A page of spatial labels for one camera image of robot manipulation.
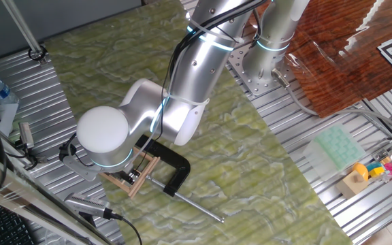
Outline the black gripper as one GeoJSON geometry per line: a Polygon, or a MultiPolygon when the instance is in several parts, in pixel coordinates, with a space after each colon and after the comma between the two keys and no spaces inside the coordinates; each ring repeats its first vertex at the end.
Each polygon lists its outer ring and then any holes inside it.
{"type": "Polygon", "coordinates": [[[138,172],[138,171],[134,171],[134,173],[133,173],[133,171],[130,169],[129,171],[119,171],[119,172],[117,173],[117,175],[118,175],[118,177],[119,177],[120,179],[122,179],[122,180],[127,180],[127,182],[128,182],[130,185],[133,185],[133,184],[135,183],[135,178],[134,178],[134,176],[135,176],[136,178],[139,178],[140,175],[141,175],[141,173],[138,172]]]}

